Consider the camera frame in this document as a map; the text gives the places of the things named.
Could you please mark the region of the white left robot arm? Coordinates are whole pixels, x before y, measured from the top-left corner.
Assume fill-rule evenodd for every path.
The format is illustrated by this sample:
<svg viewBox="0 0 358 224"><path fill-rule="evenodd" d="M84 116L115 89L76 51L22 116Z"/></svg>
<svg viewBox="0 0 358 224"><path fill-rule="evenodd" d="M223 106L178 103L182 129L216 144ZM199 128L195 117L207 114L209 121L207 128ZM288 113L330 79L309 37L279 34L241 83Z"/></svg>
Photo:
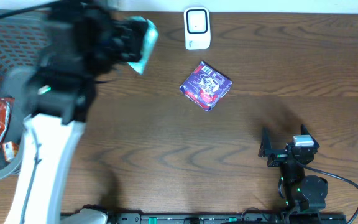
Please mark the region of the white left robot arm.
<svg viewBox="0 0 358 224"><path fill-rule="evenodd" d="M68 170L96 97L96 78L118 63L143 73L158 37L142 17L45 22L51 43L24 84L21 170L7 223L59 223Z"/></svg>

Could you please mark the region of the purple pink pad package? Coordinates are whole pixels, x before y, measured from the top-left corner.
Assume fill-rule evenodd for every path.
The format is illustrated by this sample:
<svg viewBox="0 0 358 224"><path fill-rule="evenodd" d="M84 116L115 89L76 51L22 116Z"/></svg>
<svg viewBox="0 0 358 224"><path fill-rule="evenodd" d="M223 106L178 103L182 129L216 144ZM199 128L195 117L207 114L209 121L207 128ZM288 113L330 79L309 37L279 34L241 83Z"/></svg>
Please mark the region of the purple pink pad package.
<svg viewBox="0 0 358 224"><path fill-rule="evenodd" d="M203 110L211 111L231 87L231 79L201 61L180 86L180 91Z"/></svg>

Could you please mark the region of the teal wipes packet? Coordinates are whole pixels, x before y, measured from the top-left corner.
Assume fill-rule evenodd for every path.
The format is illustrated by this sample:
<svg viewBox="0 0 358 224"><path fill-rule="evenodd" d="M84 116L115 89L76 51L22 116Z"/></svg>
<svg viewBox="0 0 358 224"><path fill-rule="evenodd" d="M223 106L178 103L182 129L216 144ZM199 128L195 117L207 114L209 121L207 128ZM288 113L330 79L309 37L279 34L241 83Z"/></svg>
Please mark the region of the teal wipes packet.
<svg viewBox="0 0 358 224"><path fill-rule="evenodd" d="M153 49L155 47L155 44L157 42L158 30L152 21L145 19L143 17L132 16L129 18L129 20L147 23L147 29L146 29L145 35L143 37L143 44L142 44L142 48L141 48L142 57L138 62L128 62L128 65L130 65L139 75L143 75L145 68L147 66L147 63L149 61L149 58L150 58L150 56L153 52Z"/></svg>

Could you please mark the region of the small orange snack packet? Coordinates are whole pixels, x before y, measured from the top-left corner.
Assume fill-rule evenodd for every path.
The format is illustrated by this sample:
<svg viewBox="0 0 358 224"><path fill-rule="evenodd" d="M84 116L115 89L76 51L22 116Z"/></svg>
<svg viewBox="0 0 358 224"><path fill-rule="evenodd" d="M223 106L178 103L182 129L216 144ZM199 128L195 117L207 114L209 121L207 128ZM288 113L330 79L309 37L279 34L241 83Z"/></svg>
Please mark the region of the small orange snack packet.
<svg viewBox="0 0 358 224"><path fill-rule="evenodd" d="M2 149L5 160L11 162L17 156L19 146L14 142L9 141L2 144Z"/></svg>

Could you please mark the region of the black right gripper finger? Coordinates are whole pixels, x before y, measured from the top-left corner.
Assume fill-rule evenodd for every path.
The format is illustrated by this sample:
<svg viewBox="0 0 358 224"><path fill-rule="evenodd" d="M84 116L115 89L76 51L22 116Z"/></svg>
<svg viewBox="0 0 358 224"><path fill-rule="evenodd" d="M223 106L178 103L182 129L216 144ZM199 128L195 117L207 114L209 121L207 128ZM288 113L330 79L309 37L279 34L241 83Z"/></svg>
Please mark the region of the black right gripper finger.
<svg viewBox="0 0 358 224"><path fill-rule="evenodd" d="M270 142L268 129L262 128L262 140L261 140L258 156L259 157L268 157L271 153L271 150L272 150L272 145Z"/></svg>
<svg viewBox="0 0 358 224"><path fill-rule="evenodd" d="M314 140L314 148L319 148L319 143L317 142L317 140L311 135L311 133L307 130L306 126L304 124L302 124L300 126L300 130L301 130L301 135L310 135L313 140Z"/></svg>

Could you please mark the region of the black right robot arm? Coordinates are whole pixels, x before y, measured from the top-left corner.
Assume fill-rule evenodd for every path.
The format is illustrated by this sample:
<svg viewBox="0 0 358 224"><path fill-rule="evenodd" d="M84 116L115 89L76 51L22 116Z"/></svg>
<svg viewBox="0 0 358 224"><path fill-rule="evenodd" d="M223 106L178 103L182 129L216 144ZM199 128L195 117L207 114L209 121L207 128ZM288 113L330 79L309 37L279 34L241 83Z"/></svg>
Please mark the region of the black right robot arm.
<svg viewBox="0 0 358 224"><path fill-rule="evenodd" d="M319 211L326 207L328 181L316 175L306 175L305 166L314 160L318 142L302 124L301 134L293 136L283 149L274 149L267 128L262 129L258 156L267 158L269 167L279 167L281 178L278 192L287 207L281 213L284 223L321 223Z"/></svg>

